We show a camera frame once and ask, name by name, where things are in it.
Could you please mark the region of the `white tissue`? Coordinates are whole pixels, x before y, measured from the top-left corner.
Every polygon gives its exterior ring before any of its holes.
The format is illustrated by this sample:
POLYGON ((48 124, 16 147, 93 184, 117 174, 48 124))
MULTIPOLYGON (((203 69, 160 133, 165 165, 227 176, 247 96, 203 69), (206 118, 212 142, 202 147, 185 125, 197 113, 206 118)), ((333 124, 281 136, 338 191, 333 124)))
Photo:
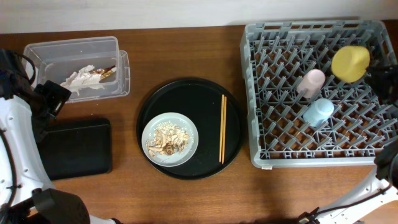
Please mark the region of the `white tissue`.
POLYGON ((77 92, 80 88, 86 85, 86 81, 91 77, 90 73, 77 73, 74 72, 60 85, 71 92, 77 92))
POLYGON ((83 67, 75 78, 75 85, 80 88, 103 88, 100 84, 103 68, 95 68, 93 65, 83 67))

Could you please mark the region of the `yellow bowl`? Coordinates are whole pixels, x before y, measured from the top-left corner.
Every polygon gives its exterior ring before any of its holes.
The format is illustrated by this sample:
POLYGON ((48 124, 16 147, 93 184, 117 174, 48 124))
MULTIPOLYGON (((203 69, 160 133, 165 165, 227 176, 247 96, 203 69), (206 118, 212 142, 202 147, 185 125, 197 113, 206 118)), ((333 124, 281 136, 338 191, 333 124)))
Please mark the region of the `yellow bowl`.
POLYGON ((354 83, 363 77, 369 63, 370 53, 366 47, 349 45, 336 52, 331 71, 340 80, 354 83))

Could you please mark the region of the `gold foil wrapper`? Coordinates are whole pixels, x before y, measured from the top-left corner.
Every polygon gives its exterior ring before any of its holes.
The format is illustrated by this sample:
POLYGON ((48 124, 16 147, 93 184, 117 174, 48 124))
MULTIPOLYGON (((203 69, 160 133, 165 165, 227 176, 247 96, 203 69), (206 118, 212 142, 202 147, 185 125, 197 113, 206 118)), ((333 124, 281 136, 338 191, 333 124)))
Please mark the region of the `gold foil wrapper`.
POLYGON ((97 74, 100 75, 100 80, 103 80, 105 78, 110 77, 111 75, 114 75, 117 71, 116 66, 108 67, 108 68, 99 68, 99 69, 94 69, 90 71, 90 74, 97 74))

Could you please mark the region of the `blue cup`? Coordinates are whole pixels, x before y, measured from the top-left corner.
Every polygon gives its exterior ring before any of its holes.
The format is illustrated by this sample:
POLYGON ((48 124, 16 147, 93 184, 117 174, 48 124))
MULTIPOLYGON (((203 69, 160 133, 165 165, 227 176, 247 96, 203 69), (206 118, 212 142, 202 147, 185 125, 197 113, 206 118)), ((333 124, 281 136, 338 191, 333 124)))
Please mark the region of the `blue cup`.
POLYGON ((310 126, 317 128, 332 115, 333 111, 333 103, 328 99, 320 98, 304 112, 303 120, 308 122, 310 126))

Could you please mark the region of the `pink cup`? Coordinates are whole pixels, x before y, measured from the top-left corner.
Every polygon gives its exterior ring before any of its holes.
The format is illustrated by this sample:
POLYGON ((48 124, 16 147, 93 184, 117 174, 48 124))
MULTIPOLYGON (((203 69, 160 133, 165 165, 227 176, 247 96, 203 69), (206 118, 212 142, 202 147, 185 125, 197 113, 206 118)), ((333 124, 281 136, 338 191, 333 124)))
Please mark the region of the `pink cup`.
POLYGON ((304 75, 296 91, 304 92, 303 97, 310 99, 322 88, 325 80, 326 76, 321 70, 312 69, 304 75))

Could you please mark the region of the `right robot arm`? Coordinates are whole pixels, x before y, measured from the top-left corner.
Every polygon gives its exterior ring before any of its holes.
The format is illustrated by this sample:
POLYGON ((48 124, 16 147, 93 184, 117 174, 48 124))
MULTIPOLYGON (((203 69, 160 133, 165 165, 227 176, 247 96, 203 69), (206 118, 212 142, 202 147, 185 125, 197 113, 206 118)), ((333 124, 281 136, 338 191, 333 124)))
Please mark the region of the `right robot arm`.
MULTIPOLYGON (((365 82, 390 106, 397 106, 397 66, 369 67, 365 82)), ((397 140, 384 144, 375 167, 352 191, 323 208, 303 213, 299 224, 356 223, 384 204, 397 200, 397 140)))

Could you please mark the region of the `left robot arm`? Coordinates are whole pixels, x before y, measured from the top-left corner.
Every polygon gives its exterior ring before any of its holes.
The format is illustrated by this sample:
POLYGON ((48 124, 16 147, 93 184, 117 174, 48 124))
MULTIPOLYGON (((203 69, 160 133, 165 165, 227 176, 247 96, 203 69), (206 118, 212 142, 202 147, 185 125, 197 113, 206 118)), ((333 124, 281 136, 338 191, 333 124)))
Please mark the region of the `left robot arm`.
POLYGON ((48 126, 70 95, 51 81, 1 84, 1 223, 118 223, 51 181, 112 169, 107 119, 48 126))

